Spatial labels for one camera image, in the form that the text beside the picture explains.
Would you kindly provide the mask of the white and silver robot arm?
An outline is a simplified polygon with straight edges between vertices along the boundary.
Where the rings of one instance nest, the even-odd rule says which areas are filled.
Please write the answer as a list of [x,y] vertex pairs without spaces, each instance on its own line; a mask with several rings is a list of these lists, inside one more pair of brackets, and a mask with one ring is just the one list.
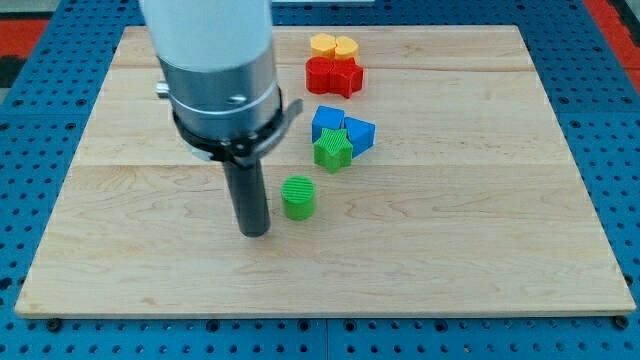
[[267,0],[139,3],[176,126],[212,160],[251,167],[284,137],[303,108],[285,106]]

